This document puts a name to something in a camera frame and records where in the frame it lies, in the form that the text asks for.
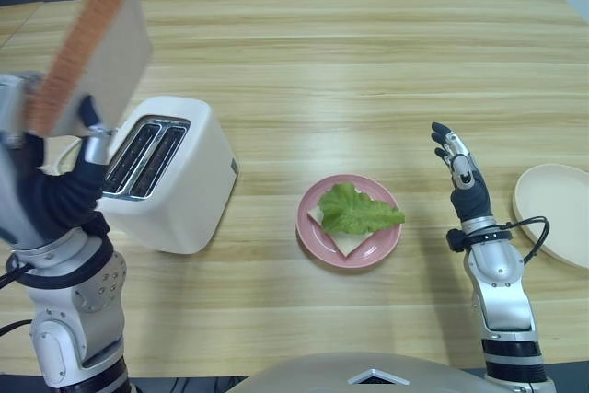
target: table surface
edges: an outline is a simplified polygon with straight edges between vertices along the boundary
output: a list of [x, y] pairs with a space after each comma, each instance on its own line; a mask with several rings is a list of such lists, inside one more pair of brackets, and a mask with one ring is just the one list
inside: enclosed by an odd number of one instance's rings
[[[195, 255], [112, 233], [129, 265], [131, 374], [252, 374], [331, 351], [483, 366], [462, 256], [445, 244], [457, 220], [430, 123], [463, 136], [497, 219], [512, 219], [514, 185], [528, 168], [589, 169], [586, 23], [563, 0], [143, 5], [155, 52], [133, 104], [163, 94], [208, 101], [241, 174], [216, 238]], [[79, 7], [39, 6], [0, 50], [0, 72], [46, 69]], [[0, 16], [0, 29], [11, 21]], [[50, 157], [66, 143], [53, 140]], [[301, 196], [337, 173], [380, 181], [407, 216], [395, 251], [363, 272], [311, 260], [295, 239]], [[514, 243], [531, 247], [520, 232]], [[7, 255], [1, 248], [0, 260]], [[544, 253], [526, 267], [547, 362], [587, 358], [588, 286], [587, 272]], [[3, 290], [0, 324], [31, 314], [22, 287]], [[0, 370], [38, 373], [25, 329], [0, 350]]]
[[0, 6], [0, 48], [39, 8], [40, 2], [33, 4]]

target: pink plate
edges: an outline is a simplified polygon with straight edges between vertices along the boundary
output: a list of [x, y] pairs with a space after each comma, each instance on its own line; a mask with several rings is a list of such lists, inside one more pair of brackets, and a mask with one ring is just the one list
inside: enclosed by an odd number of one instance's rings
[[395, 248], [401, 236], [401, 225], [376, 232], [347, 258], [344, 257], [333, 244], [329, 235], [324, 233], [321, 226], [307, 213], [317, 206], [321, 195], [338, 183], [353, 183], [358, 191], [367, 193], [375, 200], [398, 207], [391, 193], [374, 180], [359, 175], [333, 175], [315, 183], [303, 196], [298, 206], [296, 232], [308, 251], [328, 264], [344, 269], [360, 269], [371, 266], [381, 261]]

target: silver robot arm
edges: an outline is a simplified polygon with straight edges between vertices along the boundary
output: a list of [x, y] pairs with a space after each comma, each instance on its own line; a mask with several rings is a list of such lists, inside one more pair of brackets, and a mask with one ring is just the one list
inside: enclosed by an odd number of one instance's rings
[[30, 334], [50, 391], [135, 392], [122, 358], [125, 261], [94, 212], [111, 131], [85, 98], [78, 113], [89, 136], [74, 169], [46, 175], [44, 140], [24, 123], [39, 79], [0, 75], [0, 238], [13, 249], [6, 269], [34, 302]]
[[491, 199], [474, 157], [449, 128], [432, 125], [435, 153], [452, 174], [451, 200], [462, 229], [446, 236], [450, 249], [466, 252], [486, 378], [517, 393], [556, 392], [547, 378], [534, 313], [522, 286], [525, 260], [491, 212]]

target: lettuce leaf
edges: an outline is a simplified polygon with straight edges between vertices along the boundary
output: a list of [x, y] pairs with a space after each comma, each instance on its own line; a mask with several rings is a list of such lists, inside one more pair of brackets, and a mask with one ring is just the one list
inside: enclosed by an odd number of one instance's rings
[[385, 202], [371, 200], [357, 192], [352, 183], [335, 184], [319, 199], [323, 213], [321, 227], [332, 234], [365, 234], [405, 223], [405, 214]]

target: cable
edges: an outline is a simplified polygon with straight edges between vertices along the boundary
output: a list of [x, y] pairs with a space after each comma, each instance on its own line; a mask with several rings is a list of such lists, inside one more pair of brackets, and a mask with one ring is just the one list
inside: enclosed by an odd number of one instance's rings
[[524, 264], [527, 264], [531, 259], [533, 259], [537, 253], [540, 251], [540, 248], [546, 241], [546, 237], [549, 235], [550, 232], [550, 223], [549, 220], [545, 216], [533, 216], [532, 218], [528, 218], [524, 221], [519, 221], [517, 223], [507, 223], [506, 226], [508, 229], [512, 229], [514, 227], [519, 227], [522, 225], [534, 225], [536, 223], [544, 223], [544, 228], [542, 229], [542, 233], [538, 237], [536, 244], [529, 251], [527, 255], [524, 257]]
[[80, 143], [82, 143], [81, 138], [74, 140], [63, 150], [60, 155], [58, 155], [58, 157], [53, 162], [53, 173], [55, 175], [62, 175], [62, 163], [64, 162], [65, 158], [69, 156], [70, 152], [76, 149]]
[[23, 319], [22, 321], [13, 322], [12, 324], [8, 324], [7, 326], [3, 326], [2, 328], [0, 328], [0, 336], [4, 336], [9, 331], [12, 331], [14, 329], [18, 329], [21, 326], [26, 326], [27, 324], [30, 324], [31, 322], [33, 322], [32, 319]]
[[16, 281], [18, 278], [20, 278], [22, 275], [24, 275], [31, 269], [34, 269], [34, 267], [31, 264], [27, 263], [22, 267], [18, 267], [13, 271], [10, 271], [9, 273], [5, 273], [4, 275], [0, 276], [0, 289], [4, 289], [7, 285]]
[[530, 250], [529, 253], [527, 255], [525, 255], [525, 257], [524, 257], [524, 264], [527, 264], [530, 260], [532, 260], [537, 255], [537, 253], [542, 248], [544, 241], [546, 241], [546, 238], [549, 235], [550, 223], [549, 223], [549, 220], [546, 218], [546, 216], [533, 216], [531, 218], [527, 218], [526, 220], [516, 221], [515, 223], [507, 222], [504, 225], [488, 225], [486, 227], [482, 227], [481, 229], [477, 229], [477, 230], [470, 232], [468, 234], [468, 236], [472, 237], [474, 234], [477, 234], [478, 232], [481, 232], [483, 230], [488, 230], [488, 229], [494, 228], [494, 227], [501, 229], [501, 230], [511, 230], [514, 227], [521, 227], [522, 225], [535, 225], [537, 223], [543, 223], [544, 228], [542, 229], [542, 233], [538, 237], [536, 244], [534, 245], [532, 250]]

